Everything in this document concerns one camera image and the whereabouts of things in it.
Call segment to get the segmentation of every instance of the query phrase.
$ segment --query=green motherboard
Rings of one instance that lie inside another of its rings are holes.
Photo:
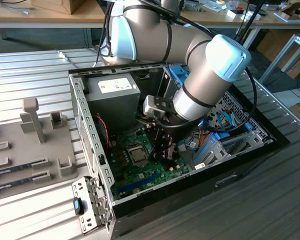
[[[111,187],[115,200],[141,192],[189,172],[181,157],[175,160],[176,167],[170,169],[164,169],[159,161],[147,160],[153,146],[145,128],[121,132],[111,136],[110,139],[111,148],[108,162],[115,180]]]

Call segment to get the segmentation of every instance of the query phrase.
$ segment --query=table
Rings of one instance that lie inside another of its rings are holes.
[[[15,4],[29,8],[30,0]],[[4,28],[101,28],[105,14],[96,0],[86,0],[73,14],[35,7],[30,14],[17,12],[0,4],[0,29]]]
[[[264,72],[264,74],[259,79],[259,82],[264,84],[267,78],[270,76],[270,74],[274,71],[275,67],[279,64],[279,62],[282,60],[282,58],[285,56],[286,53],[289,52],[289,50],[295,45],[299,44],[299,48],[293,56],[289,59],[289,61],[283,66],[281,69],[282,72],[285,72],[286,70],[289,70],[292,63],[296,61],[296,59],[300,56],[300,35],[294,34],[290,40],[286,43],[286,45],[283,47],[281,52],[279,52],[278,56],[273,60],[271,65],[267,68],[267,70]]]
[[[240,6],[245,10],[247,3],[240,1]],[[262,16],[260,20],[254,20],[250,26],[251,32],[247,36],[243,46],[249,48],[261,29],[300,29],[300,23],[286,23],[276,17],[275,10],[265,9],[266,16]],[[223,28],[223,29],[238,29],[242,23],[240,18],[232,19],[227,16],[227,10],[215,12],[207,7],[202,6],[200,12],[182,12],[181,15],[193,22],[203,24],[207,28]]]
[[[29,7],[29,1],[18,3],[20,7]],[[247,4],[241,0],[243,9]],[[227,16],[227,11],[215,12],[202,6],[201,12],[183,11],[181,15],[191,21],[205,25],[208,28],[238,29],[242,20]],[[261,29],[300,29],[300,23],[286,23],[274,15],[274,10],[267,9],[268,15],[253,21],[251,33],[244,42],[249,48]],[[86,0],[72,15],[55,12],[38,7],[29,15],[16,12],[0,5],[0,29],[4,28],[101,28],[104,13],[95,0]]]
[[[63,52],[90,68],[92,49]],[[39,116],[62,111],[68,117],[79,176],[88,175],[72,111],[68,70],[74,66],[56,51],[0,54],[0,124],[19,121],[24,97],[37,97]],[[149,223],[121,240],[135,239],[300,239],[300,120],[256,81],[258,109],[291,144],[242,180]],[[252,100],[247,79],[235,83]],[[105,229],[83,236],[73,209],[71,183],[0,200],[0,239],[108,240]]]

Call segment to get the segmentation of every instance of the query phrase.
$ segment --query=desk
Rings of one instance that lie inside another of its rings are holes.
[[[17,4],[20,7],[30,7],[30,1]],[[243,9],[247,4],[242,1]],[[300,23],[286,23],[274,15],[274,10],[266,10],[268,15],[253,21],[251,33],[244,42],[249,48],[261,29],[300,29]],[[201,12],[183,11],[181,15],[191,21],[216,29],[238,29],[242,20],[227,16],[227,11],[215,12],[204,6]],[[47,10],[38,7],[29,15],[16,12],[0,5],[0,29],[4,28],[101,28],[104,13],[95,0],[86,0],[72,15]]]
[[[247,3],[240,1],[242,8],[247,9]],[[274,13],[275,10],[265,9],[267,12],[266,16],[262,16],[260,20],[254,20],[250,26],[252,29],[251,33],[248,35],[243,46],[249,48],[254,39],[256,38],[258,32],[261,29],[300,29],[300,23],[286,23],[280,18],[276,17]],[[221,10],[215,12],[207,7],[202,6],[200,12],[190,12],[184,11],[181,15],[193,22],[203,24],[207,28],[222,28],[222,29],[238,29],[242,23],[240,18],[232,19],[227,16],[227,10]]]
[[[32,7],[30,0],[15,4]],[[86,0],[72,15],[35,7],[29,15],[0,4],[0,29],[4,28],[101,28],[105,14],[95,0]]]

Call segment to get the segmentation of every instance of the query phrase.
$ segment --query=metal bracket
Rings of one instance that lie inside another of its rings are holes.
[[[110,209],[102,186],[96,178],[82,177],[72,184],[73,196],[81,200],[83,214],[79,217],[85,235],[104,227],[111,220]]]

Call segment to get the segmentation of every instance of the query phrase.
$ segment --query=metal table frame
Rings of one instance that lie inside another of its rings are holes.
[[[96,53],[64,50],[80,68]],[[72,111],[68,70],[75,67],[56,51],[0,54],[0,123],[19,121],[24,97],[37,97],[38,114],[62,111],[68,117],[79,176],[89,174]],[[266,88],[257,84],[258,109],[291,142],[242,180],[166,215],[122,240],[298,239],[300,233],[300,120]],[[235,83],[253,100],[250,81]],[[83,236],[73,209],[69,180],[0,200],[0,239],[101,239],[106,230]]]
[[[286,55],[286,53],[289,52],[289,50],[295,45],[300,45],[300,35],[294,34],[290,40],[286,43],[286,45],[283,47],[283,49],[279,52],[278,56],[273,60],[271,65],[267,68],[267,70],[264,72],[264,74],[259,79],[260,83],[264,83],[267,78],[270,76],[270,74],[274,71],[275,67],[279,64],[279,62],[283,59],[283,57]],[[295,51],[293,56],[289,59],[289,61],[283,66],[281,69],[282,72],[286,72],[291,68],[291,65],[297,60],[297,58],[300,57],[300,47]]]

